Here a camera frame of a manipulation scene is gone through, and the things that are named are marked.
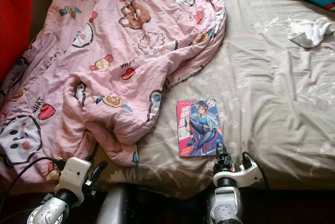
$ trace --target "beige bed sheet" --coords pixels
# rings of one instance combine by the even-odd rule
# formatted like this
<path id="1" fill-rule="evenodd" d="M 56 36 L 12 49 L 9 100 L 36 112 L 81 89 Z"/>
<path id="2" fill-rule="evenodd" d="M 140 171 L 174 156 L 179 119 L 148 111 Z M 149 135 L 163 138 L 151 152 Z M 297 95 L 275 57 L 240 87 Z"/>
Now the beige bed sheet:
<path id="1" fill-rule="evenodd" d="M 213 158 L 179 158 L 178 100 L 215 98 L 228 151 L 253 153 L 271 188 L 335 189 L 335 42 L 304 49 L 287 38 L 290 19 L 335 14 L 304 0 L 226 0 L 226 36 L 199 73 L 163 93 L 156 127 L 138 142 L 139 165 L 112 161 L 102 189 L 128 182 L 186 198 L 212 180 Z M 101 148 L 95 163 L 108 160 Z"/>

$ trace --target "mattress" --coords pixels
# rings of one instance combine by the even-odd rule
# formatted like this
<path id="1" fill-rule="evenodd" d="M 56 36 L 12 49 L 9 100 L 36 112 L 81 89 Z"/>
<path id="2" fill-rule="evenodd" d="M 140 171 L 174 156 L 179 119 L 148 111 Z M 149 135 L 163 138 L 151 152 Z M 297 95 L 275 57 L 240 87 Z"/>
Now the mattress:
<path id="1" fill-rule="evenodd" d="M 213 183 L 214 158 L 180 158 L 176 102 L 214 98 L 235 162 L 254 154 L 271 188 L 335 189 L 334 35 L 312 49 L 287 38 L 292 20 L 335 14 L 305 0 L 226 0 L 226 35 L 199 73 L 163 93 L 156 126 L 138 142 L 139 164 L 109 160 L 101 188 L 135 183 L 177 198 Z"/>

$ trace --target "floor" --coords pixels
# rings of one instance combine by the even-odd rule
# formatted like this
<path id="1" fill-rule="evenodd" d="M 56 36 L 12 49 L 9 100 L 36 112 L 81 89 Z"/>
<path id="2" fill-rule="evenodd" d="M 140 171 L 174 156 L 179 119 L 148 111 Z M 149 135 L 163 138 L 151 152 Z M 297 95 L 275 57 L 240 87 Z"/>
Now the floor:
<path id="1" fill-rule="evenodd" d="M 243 223 L 329 224 L 335 223 L 335 191 L 270 191 L 242 189 Z M 22 195 L 8 199 L 2 216 L 39 205 L 44 195 Z M 136 208 L 133 223 L 204 224 L 204 194 L 189 200 L 165 198 L 151 192 L 137 191 L 132 199 Z M 92 223 L 99 213 L 105 193 L 71 211 L 66 223 Z M 6 223 L 27 223 L 21 214 Z"/>

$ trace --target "anime girl illustration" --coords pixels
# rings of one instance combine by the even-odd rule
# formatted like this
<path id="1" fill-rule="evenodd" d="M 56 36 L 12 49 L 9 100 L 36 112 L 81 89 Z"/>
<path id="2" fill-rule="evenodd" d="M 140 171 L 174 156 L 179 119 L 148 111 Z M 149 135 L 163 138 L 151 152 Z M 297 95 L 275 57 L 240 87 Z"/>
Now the anime girl illustration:
<path id="1" fill-rule="evenodd" d="M 185 117 L 186 131 L 191 135 L 186 145 L 193 146 L 189 156 L 201 155 L 198 154 L 199 150 L 204 149 L 205 144 L 213 142 L 213 147 L 209 148 L 209 152 L 204 150 L 204 154 L 211 155 L 215 151 L 217 142 L 223 142 L 220 121 L 214 114 L 217 114 L 216 105 L 209 107 L 206 101 L 199 100 L 195 103 L 193 111 L 195 112 Z"/>

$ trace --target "white cloth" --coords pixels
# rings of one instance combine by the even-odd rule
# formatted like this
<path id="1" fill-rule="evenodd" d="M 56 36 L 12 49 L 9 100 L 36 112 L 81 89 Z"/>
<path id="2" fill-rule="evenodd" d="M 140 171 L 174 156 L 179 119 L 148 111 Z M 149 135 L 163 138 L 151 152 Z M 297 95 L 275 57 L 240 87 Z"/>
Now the white cloth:
<path id="1" fill-rule="evenodd" d="M 322 42 L 324 35 L 329 35 L 334 31 L 330 25 L 326 17 L 321 17 L 316 21 L 291 20 L 292 32 L 287 37 L 302 47 L 314 48 Z"/>

